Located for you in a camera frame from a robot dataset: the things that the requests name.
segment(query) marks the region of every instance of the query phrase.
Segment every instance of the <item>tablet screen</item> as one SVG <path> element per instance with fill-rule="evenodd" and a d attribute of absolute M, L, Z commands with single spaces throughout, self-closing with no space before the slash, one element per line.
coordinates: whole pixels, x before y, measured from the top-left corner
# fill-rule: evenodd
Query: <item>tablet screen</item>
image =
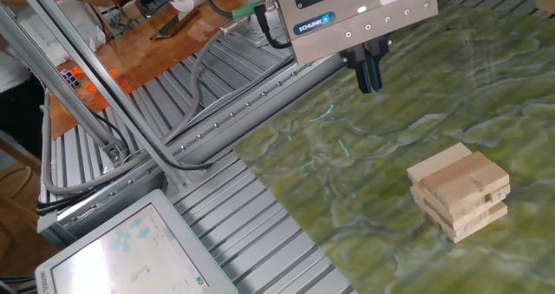
<path fill-rule="evenodd" d="M 202 294 L 208 284 L 153 205 L 52 269 L 58 294 Z"/>

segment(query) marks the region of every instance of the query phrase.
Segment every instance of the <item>gray cable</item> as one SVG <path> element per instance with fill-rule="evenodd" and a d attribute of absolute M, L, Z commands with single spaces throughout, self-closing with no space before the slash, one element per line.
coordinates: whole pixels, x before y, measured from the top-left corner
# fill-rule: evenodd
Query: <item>gray cable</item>
<path fill-rule="evenodd" d="M 224 33 L 222 31 L 219 31 L 218 33 L 216 33 L 216 35 L 214 35 L 206 43 L 205 47 L 199 52 L 199 55 L 197 56 L 197 61 L 194 63 L 193 70 L 191 71 L 191 93 L 193 94 L 193 104 L 189 109 L 189 111 L 187 111 L 183 119 L 180 121 L 180 123 L 177 124 L 175 127 L 173 127 L 173 129 L 164 136 L 164 138 L 162 139 L 162 142 L 164 144 L 167 144 L 183 128 L 185 128 L 186 125 L 189 123 L 189 121 L 196 115 L 196 112 L 197 112 L 197 109 L 199 108 L 199 103 L 200 103 L 200 92 L 199 92 L 199 84 L 197 83 L 197 78 L 199 74 L 200 65 L 202 63 L 202 58 L 204 57 L 208 49 L 223 35 Z M 50 163 L 51 155 L 52 155 L 52 152 L 51 152 L 52 146 L 50 143 L 50 141 L 52 140 L 51 126 L 50 126 L 50 112 L 49 112 L 50 101 L 49 101 L 48 94 L 45 95 L 45 97 L 46 97 L 44 101 L 45 105 L 41 107 L 42 111 L 44 112 L 44 116 L 42 118 L 43 119 L 42 121 L 42 160 L 43 161 L 46 160 L 47 163 Z M 110 180 L 136 167 L 143 160 L 146 160 L 149 157 L 150 155 L 148 153 L 139 154 L 138 156 L 131 159 L 129 162 L 123 164 L 120 167 L 115 168 L 112 171 L 109 171 L 103 174 L 102 176 L 94 180 L 85 182 L 77 186 L 65 186 L 65 187 L 54 186 L 54 183 L 52 182 L 51 166 L 48 164 L 45 164 L 45 165 L 42 165 L 42 176 L 43 176 L 42 182 L 44 183 L 44 186 L 46 187 L 46 189 L 53 194 L 81 193 L 95 186 L 100 186 L 106 182 L 109 182 Z"/>
<path fill-rule="evenodd" d="M 183 128 L 185 128 L 189 123 L 189 121 L 191 121 L 191 119 L 196 115 L 195 112 L 197 108 L 199 108 L 199 102 L 200 102 L 200 94 L 199 94 L 200 87 L 197 80 L 199 79 L 199 69 L 200 69 L 200 65 L 202 64 L 202 59 L 205 57 L 205 54 L 206 52 L 208 52 L 208 49 L 216 41 L 218 41 L 219 38 L 223 36 L 224 36 L 224 32 L 221 30 L 218 31 L 218 33 L 216 33 L 216 35 L 210 38 L 210 40 L 206 43 L 205 47 L 199 52 L 199 55 L 197 56 L 197 61 L 194 62 L 193 69 L 191 70 L 191 92 L 193 95 L 193 104 L 189 109 L 189 111 L 187 112 L 187 114 L 180 121 L 180 123 L 174 126 L 173 129 L 169 133 L 167 133 L 167 135 L 164 137 L 164 143 L 167 143 L 168 141 L 173 139 L 173 137 L 179 134 L 180 131 Z"/>

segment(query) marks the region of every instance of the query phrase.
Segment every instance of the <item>schunk logo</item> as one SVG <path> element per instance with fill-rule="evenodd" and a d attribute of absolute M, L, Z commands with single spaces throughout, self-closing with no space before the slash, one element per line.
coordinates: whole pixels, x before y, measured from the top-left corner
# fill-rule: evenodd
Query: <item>schunk logo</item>
<path fill-rule="evenodd" d="M 46 272 L 41 271 L 42 293 L 49 294 L 49 283 L 46 281 Z"/>
<path fill-rule="evenodd" d="M 297 24 L 295 26 L 295 34 L 302 35 L 308 33 L 314 29 L 319 29 L 328 23 L 332 23 L 336 20 L 336 14 L 333 12 L 326 13 L 322 16 L 315 17 L 306 22 Z"/>

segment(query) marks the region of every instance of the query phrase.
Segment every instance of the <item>wooden block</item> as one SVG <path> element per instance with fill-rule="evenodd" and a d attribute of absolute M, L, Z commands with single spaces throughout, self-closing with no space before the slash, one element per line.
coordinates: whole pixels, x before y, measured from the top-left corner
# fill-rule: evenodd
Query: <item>wooden block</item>
<path fill-rule="evenodd" d="M 465 145 L 457 143 L 456 145 L 407 169 L 408 177 L 410 177 L 413 184 L 417 186 L 422 179 L 470 154 L 472 154 L 472 151 L 465 147 Z"/>
<path fill-rule="evenodd" d="M 437 199 L 431 196 L 429 192 L 417 186 L 412 186 L 410 191 L 415 197 L 415 200 L 418 199 L 420 201 L 421 205 L 431 208 L 452 230 L 458 230 L 472 219 L 489 216 L 488 210 L 506 198 L 507 194 L 511 192 L 511 186 L 507 185 L 496 190 L 495 193 L 497 194 L 494 200 L 490 200 L 487 196 L 484 196 L 481 200 L 474 202 L 471 206 L 458 211 L 456 214 L 450 213 Z"/>
<path fill-rule="evenodd" d="M 470 237 L 473 233 L 482 229 L 486 225 L 493 223 L 495 220 L 500 219 L 501 217 L 507 215 L 507 213 L 508 213 L 508 209 L 505 203 L 500 202 L 494 205 L 492 208 L 489 209 L 489 216 L 487 218 L 481 220 L 481 222 L 476 224 L 471 231 L 467 232 L 464 235 L 454 238 L 453 242 L 455 243 L 461 242 L 462 239 Z"/>
<path fill-rule="evenodd" d="M 448 235 L 449 238 L 453 240 L 453 242 L 457 243 L 464 238 L 467 238 L 471 234 L 477 232 L 479 229 L 485 227 L 486 225 L 491 224 L 495 220 L 501 218 L 502 216 L 507 214 L 506 205 L 503 202 L 500 202 L 494 206 L 492 206 L 487 212 L 488 216 L 485 218 L 473 219 L 470 223 L 463 226 L 459 230 L 453 230 L 449 228 L 448 224 L 440 218 L 438 214 L 433 212 L 431 209 L 427 208 L 426 206 L 420 206 L 421 209 L 424 209 L 426 214 L 432 219 L 432 221 L 437 224 L 441 225 L 442 231 Z"/>
<path fill-rule="evenodd" d="M 464 208 L 509 184 L 509 174 L 495 163 L 435 191 L 438 200 L 449 210 Z"/>
<path fill-rule="evenodd" d="M 123 13 L 131 20 L 139 18 L 147 12 L 147 8 L 145 8 L 139 0 L 132 0 L 126 3 L 122 9 Z"/>
<path fill-rule="evenodd" d="M 454 183 L 490 163 L 491 161 L 484 154 L 474 152 L 422 179 L 421 186 L 426 187 L 439 199 L 440 197 L 437 195 L 437 192 L 444 186 Z"/>
<path fill-rule="evenodd" d="M 428 200 L 424 199 L 422 204 L 421 200 L 416 199 L 415 197 L 415 201 L 416 204 L 419 206 L 421 205 L 421 208 L 424 208 L 424 211 L 430 218 L 434 219 L 434 221 L 440 221 L 441 229 L 447 233 L 449 237 L 457 237 L 468 232 L 474 227 L 474 225 L 489 216 L 489 210 L 485 210 L 482 213 L 475 215 L 473 218 L 464 220 L 466 222 L 458 221 L 457 223 L 451 223 L 439 211 L 435 210 Z"/>

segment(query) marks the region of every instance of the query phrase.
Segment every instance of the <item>tablet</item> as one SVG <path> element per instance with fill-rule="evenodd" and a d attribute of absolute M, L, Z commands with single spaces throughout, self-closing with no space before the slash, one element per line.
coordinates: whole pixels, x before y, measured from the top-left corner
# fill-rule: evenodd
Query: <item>tablet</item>
<path fill-rule="evenodd" d="M 41 294 L 236 294 L 160 190 L 150 192 L 36 271 Z"/>

